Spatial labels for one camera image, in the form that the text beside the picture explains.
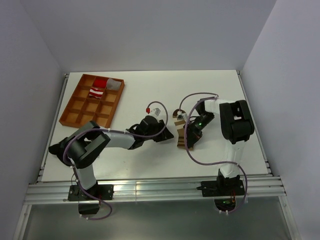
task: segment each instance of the wire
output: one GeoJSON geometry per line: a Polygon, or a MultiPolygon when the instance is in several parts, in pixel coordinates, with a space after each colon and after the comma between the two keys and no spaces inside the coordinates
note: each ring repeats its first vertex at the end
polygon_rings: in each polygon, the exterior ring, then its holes
{"type": "MultiPolygon", "coordinates": [[[[236,162],[234,161],[218,161],[218,162],[210,162],[210,163],[205,163],[205,162],[200,162],[198,160],[196,160],[190,153],[189,149],[188,149],[188,146],[187,146],[187,126],[189,125],[190,123],[190,116],[192,115],[192,113],[194,112],[194,110],[196,109],[196,107],[201,104],[202,102],[206,101],[206,100],[217,100],[218,99],[218,95],[215,94],[216,96],[215,97],[207,97],[207,98],[203,98],[201,100],[199,100],[195,105],[194,107],[191,109],[187,119],[186,119],[186,123],[185,123],[185,127],[184,127],[184,148],[186,150],[186,153],[188,154],[188,156],[191,158],[191,160],[193,160],[196,164],[199,164],[199,165],[203,165],[203,166],[213,166],[213,165],[219,165],[219,164],[234,164],[234,165],[237,165],[239,167],[239,169],[241,170],[241,172],[243,173],[243,176],[244,176],[244,181],[245,181],[245,187],[244,187],[244,196],[243,196],[243,199],[242,201],[240,202],[239,206],[236,206],[233,210],[229,211],[229,213],[233,213],[235,212],[236,210],[238,210],[246,201],[246,198],[247,198],[247,195],[248,195],[248,178],[247,178],[247,175],[244,171],[244,169],[236,162]]],[[[192,94],[186,96],[180,103],[180,106],[182,105],[182,102],[189,96],[192,96],[192,94]]]]}
{"type": "Polygon", "coordinates": [[[71,176],[71,186],[74,184],[74,182],[72,181],[72,179],[74,178],[75,174],[72,174],[71,176]]]}
{"type": "Polygon", "coordinates": [[[167,108],[166,106],[160,102],[160,101],[152,101],[148,104],[147,108],[150,107],[150,105],[152,104],[160,104],[163,108],[164,108],[164,111],[165,111],[165,115],[166,115],[166,118],[165,118],[165,124],[164,124],[164,127],[156,134],[153,134],[153,135],[138,135],[138,134],[134,134],[134,133],[131,133],[131,132],[124,132],[124,131],[118,131],[118,130],[109,130],[109,129],[105,129],[105,128],[92,128],[92,129],[88,129],[88,130],[85,130],[81,133],[79,133],[77,136],[75,136],[72,140],[69,141],[69,143],[66,145],[65,149],[64,149],[64,152],[63,152],[63,162],[67,165],[71,165],[72,166],[72,169],[73,169],[73,172],[74,172],[74,175],[75,175],[75,178],[76,178],[76,182],[79,186],[79,188],[81,189],[81,191],[87,195],[88,197],[92,198],[93,200],[97,200],[99,201],[101,204],[104,204],[106,206],[108,206],[110,208],[110,211],[108,214],[106,214],[105,216],[102,216],[102,217],[86,217],[86,216],[82,216],[83,218],[85,219],[88,219],[88,220],[102,220],[102,219],[105,219],[107,217],[109,217],[112,213],[112,206],[107,203],[106,201],[102,200],[102,199],[99,199],[95,196],[92,196],[91,194],[89,194],[81,185],[80,181],[79,181],[79,177],[78,177],[78,174],[76,172],[76,168],[74,166],[74,164],[70,161],[70,159],[68,158],[67,156],[67,152],[70,148],[70,146],[76,141],[78,140],[79,138],[83,137],[85,134],[87,133],[90,133],[90,132],[107,132],[107,133],[118,133],[118,134],[125,134],[125,135],[132,135],[134,137],[139,137],[139,138],[154,138],[158,135],[160,135],[167,127],[167,124],[168,124],[168,120],[169,120],[169,114],[168,114],[168,111],[167,111],[167,108]]]}
{"type": "Polygon", "coordinates": [[[193,123],[196,120],[197,117],[198,116],[191,116],[190,119],[193,118],[193,120],[190,120],[190,123],[193,123]]]}
{"type": "Polygon", "coordinates": [[[214,95],[215,98],[218,98],[218,97],[219,97],[218,94],[213,93],[213,92],[195,92],[195,93],[191,93],[191,94],[185,96],[185,97],[181,100],[180,105],[179,105],[179,111],[181,111],[182,103],[183,103],[188,97],[191,97],[191,96],[194,96],[194,95],[202,95],[202,94],[214,95]]]}

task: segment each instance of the black bracket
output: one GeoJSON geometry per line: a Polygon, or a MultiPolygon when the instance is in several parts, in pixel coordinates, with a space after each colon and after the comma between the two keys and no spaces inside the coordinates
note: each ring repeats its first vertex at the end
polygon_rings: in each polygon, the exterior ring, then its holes
{"type": "Polygon", "coordinates": [[[233,191],[236,196],[245,195],[245,187],[242,181],[239,183],[239,187],[234,187],[232,189],[218,188],[218,181],[202,181],[201,186],[198,186],[196,189],[202,191],[202,197],[204,198],[231,196],[233,191]]]}
{"type": "MultiPolygon", "coordinates": [[[[97,185],[98,199],[101,200],[112,200],[114,195],[114,185],[112,184],[101,184],[97,185]]],[[[69,202],[78,202],[78,201],[88,201],[92,200],[89,196],[85,195],[78,185],[71,185],[68,194],[69,202]]]]}

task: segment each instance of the purple cable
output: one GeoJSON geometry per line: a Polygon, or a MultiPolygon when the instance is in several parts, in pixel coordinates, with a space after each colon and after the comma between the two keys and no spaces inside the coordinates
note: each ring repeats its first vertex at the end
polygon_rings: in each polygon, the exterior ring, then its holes
{"type": "Polygon", "coordinates": [[[191,97],[191,96],[193,96],[193,95],[200,95],[200,94],[201,94],[201,95],[202,95],[202,94],[214,95],[216,98],[219,97],[218,94],[212,93],[212,92],[195,92],[195,93],[191,93],[191,94],[185,96],[185,97],[181,100],[180,105],[179,105],[179,110],[181,111],[182,103],[183,103],[188,97],[191,97]]]}
{"type": "Polygon", "coordinates": [[[72,165],[72,168],[73,168],[73,172],[74,172],[74,176],[76,178],[76,182],[79,186],[79,188],[81,189],[81,191],[87,195],[88,197],[92,198],[93,200],[97,200],[99,201],[100,203],[103,203],[104,205],[108,206],[110,208],[110,212],[105,215],[105,216],[102,216],[102,217],[85,217],[85,216],[82,216],[83,218],[85,219],[88,219],[88,220],[102,220],[102,219],[105,219],[107,217],[109,217],[112,213],[112,206],[107,203],[106,201],[102,200],[102,199],[99,199],[95,196],[92,196],[90,193],[88,193],[81,185],[80,181],[79,181],[79,178],[78,178],[78,175],[77,175],[77,172],[76,172],[76,169],[74,168],[73,164],[71,163],[71,161],[67,158],[67,152],[70,148],[70,146],[76,141],[78,140],[79,138],[81,138],[83,135],[87,134],[87,133],[90,133],[90,132],[107,132],[107,133],[118,133],[118,134],[126,134],[126,135],[132,135],[134,137],[139,137],[139,138],[154,138],[158,135],[160,135],[167,127],[167,124],[168,124],[168,120],[169,120],[169,114],[168,114],[168,111],[167,111],[167,108],[166,106],[160,102],[160,101],[152,101],[148,104],[147,108],[150,107],[151,104],[160,104],[163,108],[164,108],[164,111],[165,111],[165,115],[166,115],[166,118],[165,118],[165,124],[164,124],[164,127],[161,129],[161,131],[159,131],[158,133],[156,134],[153,134],[153,135],[147,135],[147,136],[144,136],[144,135],[138,135],[138,134],[134,134],[134,133],[131,133],[131,132],[124,132],[124,131],[118,131],[118,130],[108,130],[108,129],[102,129],[102,128],[92,128],[92,129],[88,129],[86,131],[83,131],[81,133],[79,133],[77,136],[75,136],[71,141],[69,141],[69,143],[66,145],[65,149],[64,149],[64,152],[63,152],[63,162],[67,165],[72,165]]]}
{"type": "MultiPolygon", "coordinates": [[[[190,114],[188,115],[187,119],[186,119],[186,123],[185,123],[185,126],[188,126],[189,125],[189,122],[190,122],[190,117],[192,115],[192,113],[194,112],[194,110],[196,109],[196,107],[206,101],[206,100],[216,100],[218,97],[207,97],[207,98],[204,98],[204,99],[201,99],[200,101],[198,101],[196,103],[196,105],[194,105],[194,107],[191,109],[190,111],[190,114]]],[[[188,149],[188,145],[187,145],[187,127],[184,127],[184,147],[185,147],[185,150],[186,150],[186,153],[188,154],[188,156],[197,164],[200,164],[200,165],[203,165],[203,166],[212,166],[212,165],[218,165],[218,164],[234,164],[234,165],[237,165],[239,167],[239,169],[241,170],[241,172],[243,173],[243,176],[244,176],[244,181],[245,181],[245,188],[244,188],[244,196],[243,196],[243,199],[242,201],[240,202],[240,204],[238,206],[235,207],[235,209],[231,210],[231,211],[228,211],[228,213],[233,213],[235,212],[236,210],[238,210],[246,201],[246,197],[247,197],[247,194],[248,194],[248,178],[247,178],[247,175],[244,171],[244,169],[237,163],[235,163],[234,161],[218,161],[218,162],[210,162],[210,163],[204,163],[204,162],[200,162],[198,160],[196,160],[190,153],[189,149],[188,149]]]]}

